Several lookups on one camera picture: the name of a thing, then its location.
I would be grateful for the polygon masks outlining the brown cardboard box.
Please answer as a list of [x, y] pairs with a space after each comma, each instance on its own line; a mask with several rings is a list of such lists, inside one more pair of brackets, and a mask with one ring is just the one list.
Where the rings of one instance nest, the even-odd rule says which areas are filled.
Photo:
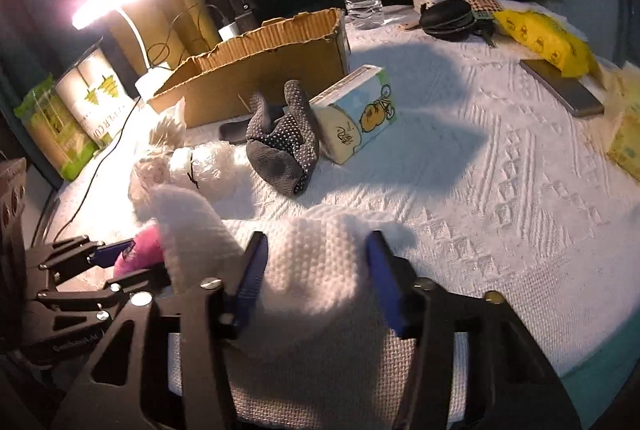
[[301, 12], [187, 58], [148, 104], [160, 113], [183, 101], [186, 126], [200, 127], [247, 114], [256, 92], [282, 104], [290, 79], [310, 98], [321, 94], [349, 73], [349, 54], [341, 9]]

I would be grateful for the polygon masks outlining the white bubble wrap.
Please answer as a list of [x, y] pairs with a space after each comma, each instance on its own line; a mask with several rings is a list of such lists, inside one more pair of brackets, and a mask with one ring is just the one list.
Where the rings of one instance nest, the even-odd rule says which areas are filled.
[[244, 183], [250, 169], [235, 158], [228, 142], [186, 145], [186, 122], [181, 115], [163, 115], [150, 129], [149, 142], [130, 173], [128, 197], [140, 220], [152, 217], [152, 192], [160, 185], [181, 187], [221, 201]]

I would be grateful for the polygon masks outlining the green snack package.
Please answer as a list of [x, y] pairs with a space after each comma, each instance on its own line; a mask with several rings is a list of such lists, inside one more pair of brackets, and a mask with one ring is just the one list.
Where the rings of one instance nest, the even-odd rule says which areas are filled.
[[55, 91], [51, 75], [30, 89], [13, 112], [65, 181], [74, 181], [98, 150]]

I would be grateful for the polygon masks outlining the white desk lamp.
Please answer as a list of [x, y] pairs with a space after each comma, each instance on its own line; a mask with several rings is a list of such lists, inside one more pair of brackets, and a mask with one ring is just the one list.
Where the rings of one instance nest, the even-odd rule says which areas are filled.
[[117, 13], [122, 20], [129, 26], [134, 39], [141, 51], [142, 61], [145, 72], [138, 78], [134, 86], [136, 87], [139, 97], [144, 103], [149, 103], [154, 94], [160, 90], [160, 87], [166, 83], [171, 74], [168, 66], [155, 66], [152, 64], [148, 48], [146, 48], [141, 32], [132, 20], [126, 8], [137, 4], [140, 0], [83, 0], [75, 10], [72, 16], [72, 24], [75, 30], [81, 31], [88, 26], [96, 23], [110, 13]]

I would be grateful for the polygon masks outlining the black round case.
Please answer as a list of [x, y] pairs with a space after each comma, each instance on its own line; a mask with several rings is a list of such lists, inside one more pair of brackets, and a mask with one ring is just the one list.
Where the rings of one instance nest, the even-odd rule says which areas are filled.
[[471, 5], [465, 0], [443, 0], [420, 7], [419, 26], [434, 38], [460, 42], [472, 33], [476, 19]]

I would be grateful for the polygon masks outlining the pink plush toy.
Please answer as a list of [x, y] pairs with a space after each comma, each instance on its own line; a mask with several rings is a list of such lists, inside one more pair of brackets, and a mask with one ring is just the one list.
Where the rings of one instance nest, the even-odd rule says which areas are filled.
[[160, 229], [154, 221], [150, 221], [134, 237], [131, 245], [117, 257], [113, 277], [116, 279], [134, 271], [152, 268], [163, 262]]

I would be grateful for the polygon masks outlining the white charger plug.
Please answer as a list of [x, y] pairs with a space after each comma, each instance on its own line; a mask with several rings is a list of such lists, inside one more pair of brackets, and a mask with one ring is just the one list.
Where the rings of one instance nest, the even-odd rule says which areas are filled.
[[226, 42], [231, 38], [240, 36], [241, 30], [239, 28], [239, 25], [235, 21], [233, 21], [219, 28], [218, 35], [223, 42]]

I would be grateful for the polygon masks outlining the cartoon tissue pack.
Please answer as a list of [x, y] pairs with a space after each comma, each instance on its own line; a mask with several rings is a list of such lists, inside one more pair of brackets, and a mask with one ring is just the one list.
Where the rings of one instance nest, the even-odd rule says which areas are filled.
[[323, 154], [343, 165], [396, 118], [393, 88], [384, 68], [363, 64], [310, 100]]

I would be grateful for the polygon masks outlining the paper cup package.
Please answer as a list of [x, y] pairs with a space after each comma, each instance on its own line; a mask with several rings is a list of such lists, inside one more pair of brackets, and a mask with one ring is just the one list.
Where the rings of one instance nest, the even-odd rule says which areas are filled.
[[134, 106], [101, 42], [82, 53], [55, 82], [54, 89], [100, 149], [112, 143]]

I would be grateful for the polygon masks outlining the grey smartphone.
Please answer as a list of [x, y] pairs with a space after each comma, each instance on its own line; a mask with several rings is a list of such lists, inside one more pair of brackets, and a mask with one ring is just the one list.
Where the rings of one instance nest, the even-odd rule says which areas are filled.
[[525, 59], [520, 66], [559, 101], [576, 118], [587, 118], [604, 113], [604, 105], [576, 78], [563, 77], [546, 60]]

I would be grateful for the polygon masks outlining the yellow tissue pack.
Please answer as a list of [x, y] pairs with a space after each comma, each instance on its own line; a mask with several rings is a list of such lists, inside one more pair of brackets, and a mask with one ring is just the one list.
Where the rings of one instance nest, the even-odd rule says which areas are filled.
[[627, 61], [612, 74], [604, 105], [605, 154], [639, 181], [639, 68]]

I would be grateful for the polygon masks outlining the white towel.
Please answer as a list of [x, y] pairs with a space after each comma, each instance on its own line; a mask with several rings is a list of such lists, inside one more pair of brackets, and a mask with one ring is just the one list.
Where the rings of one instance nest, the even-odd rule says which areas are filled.
[[318, 205], [298, 217], [224, 220], [194, 191], [159, 185], [148, 212], [160, 230], [166, 269], [177, 294], [217, 277], [240, 289], [256, 232], [268, 239], [268, 261], [257, 297], [235, 346], [249, 356], [283, 353], [322, 332], [356, 305], [366, 283], [364, 241], [375, 230], [395, 247], [412, 245], [412, 231], [379, 211]]

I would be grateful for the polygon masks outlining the black charger adapter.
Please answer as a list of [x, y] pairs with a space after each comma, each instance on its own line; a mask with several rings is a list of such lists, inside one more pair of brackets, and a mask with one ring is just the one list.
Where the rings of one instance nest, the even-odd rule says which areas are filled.
[[260, 23], [256, 19], [252, 9], [247, 9], [236, 16], [234, 23], [241, 34], [256, 30], [256, 28], [260, 27]]

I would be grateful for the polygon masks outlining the grey dotted glove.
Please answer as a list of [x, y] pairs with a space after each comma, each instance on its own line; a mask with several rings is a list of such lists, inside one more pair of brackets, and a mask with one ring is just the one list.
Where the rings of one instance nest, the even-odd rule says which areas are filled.
[[286, 110], [279, 117], [259, 92], [250, 100], [246, 155], [262, 180], [278, 193], [296, 197], [306, 191], [319, 161], [320, 129], [299, 81], [288, 80], [283, 91]]

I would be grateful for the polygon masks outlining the yellow wet wipes pack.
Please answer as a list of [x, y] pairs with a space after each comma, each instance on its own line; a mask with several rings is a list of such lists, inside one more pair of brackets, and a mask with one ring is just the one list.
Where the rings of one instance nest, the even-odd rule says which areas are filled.
[[496, 11], [494, 18], [506, 34], [557, 68], [562, 77], [577, 78], [597, 69], [587, 42], [551, 16], [537, 11], [502, 10]]

